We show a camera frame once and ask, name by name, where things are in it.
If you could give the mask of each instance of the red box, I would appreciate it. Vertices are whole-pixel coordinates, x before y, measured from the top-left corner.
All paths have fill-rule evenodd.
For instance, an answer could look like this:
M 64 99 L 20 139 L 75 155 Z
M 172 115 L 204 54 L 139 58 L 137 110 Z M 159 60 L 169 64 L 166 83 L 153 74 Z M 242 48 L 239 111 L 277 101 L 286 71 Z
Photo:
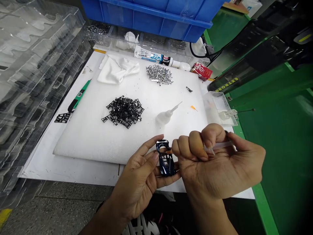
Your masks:
M 214 81 L 214 79 L 210 78 L 210 76 L 212 74 L 212 70 L 208 69 L 207 67 L 205 67 L 204 65 L 200 64 L 199 62 L 196 62 L 192 66 L 191 72 L 197 73 L 199 78 L 201 78 L 204 81 L 206 81 L 206 80 Z

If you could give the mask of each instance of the white tissue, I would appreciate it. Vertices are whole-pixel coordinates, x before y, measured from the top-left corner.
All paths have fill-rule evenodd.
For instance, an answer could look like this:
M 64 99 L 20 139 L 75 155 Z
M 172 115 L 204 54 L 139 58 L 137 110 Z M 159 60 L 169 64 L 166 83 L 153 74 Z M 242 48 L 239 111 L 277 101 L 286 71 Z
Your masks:
M 120 84 L 124 77 L 139 72 L 139 63 L 116 55 L 106 54 L 99 69 L 98 82 L 107 84 Z
M 116 47 L 121 48 L 122 50 L 127 50 L 127 49 L 135 50 L 136 44 L 134 43 L 139 43 L 138 36 L 139 34 L 137 35 L 137 37 L 135 37 L 135 35 L 132 32 L 127 32 L 124 36 L 125 41 L 117 40 Z

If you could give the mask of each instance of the hand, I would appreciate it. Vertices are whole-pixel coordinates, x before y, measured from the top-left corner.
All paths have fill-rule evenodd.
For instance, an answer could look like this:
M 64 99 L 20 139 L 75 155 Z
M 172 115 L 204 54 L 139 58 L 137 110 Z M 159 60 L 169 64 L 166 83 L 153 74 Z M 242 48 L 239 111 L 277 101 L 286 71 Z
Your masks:
M 147 154 L 157 140 L 163 137 L 164 135 L 153 137 L 132 155 L 109 199 L 118 217 L 127 222 L 143 212 L 157 188 L 170 185 L 181 177 L 179 171 L 172 177 L 159 177 L 158 152 L 154 150 Z
M 236 146 L 206 152 L 203 143 L 211 148 L 228 138 Z M 209 124 L 202 132 L 173 140 L 172 151 L 178 157 L 179 169 L 187 192 L 201 193 L 214 199 L 231 197 L 259 183 L 265 149 L 240 138 L 226 135 L 218 124 Z

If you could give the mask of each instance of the workbench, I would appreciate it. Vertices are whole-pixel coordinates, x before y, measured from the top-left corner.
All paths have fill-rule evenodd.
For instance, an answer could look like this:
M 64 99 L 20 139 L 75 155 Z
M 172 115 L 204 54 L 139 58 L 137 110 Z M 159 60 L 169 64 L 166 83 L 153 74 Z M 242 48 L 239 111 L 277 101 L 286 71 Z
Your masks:
M 104 56 L 103 53 L 93 52 L 85 67 L 88 66 L 92 71 L 95 71 L 97 69 L 97 61 L 102 60 Z M 123 165 L 57 156 L 52 153 L 66 127 L 66 124 L 54 122 L 56 116 L 58 114 L 67 113 L 67 108 L 73 101 L 74 97 L 84 84 L 92 78 L 92 76 L 93 73 L 89 72 L 88 69 L 86 69 L 86 73 L 80 73 L 29 156 L 19 177 L 37 180 L 115 186 L 124 169 Z M 199 83 L 201 85 L 201 92 L 204 95 L 207 93 L 206 87 L 210 82 L 206 81 L 202 83 L 202 80 L 199 79 Z M 233 132 L 232 127 L 227 127 L 225 129 Z M 160 190 L 186 192 L 182 179 L 172 185 L 163 187 Z M 251 188 L 235 195 L 234 197 L 255 199 Z

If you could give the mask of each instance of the squeeze bottle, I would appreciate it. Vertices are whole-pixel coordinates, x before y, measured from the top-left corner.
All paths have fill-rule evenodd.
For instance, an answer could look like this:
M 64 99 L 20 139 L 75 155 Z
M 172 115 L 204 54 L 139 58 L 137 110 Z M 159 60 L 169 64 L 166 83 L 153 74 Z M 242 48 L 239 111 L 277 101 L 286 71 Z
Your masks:
M 180 102 L 178 105 L 176 105 L 174 108 L 171 110 L 168 110 L 166 112 L 161 112 L 157 115 L 156 121 L 162 125 L 166 125 L 170 122 L 171 116 L 173 115 L 173 112 L 178 108 L 178 106 L 181 104 Z

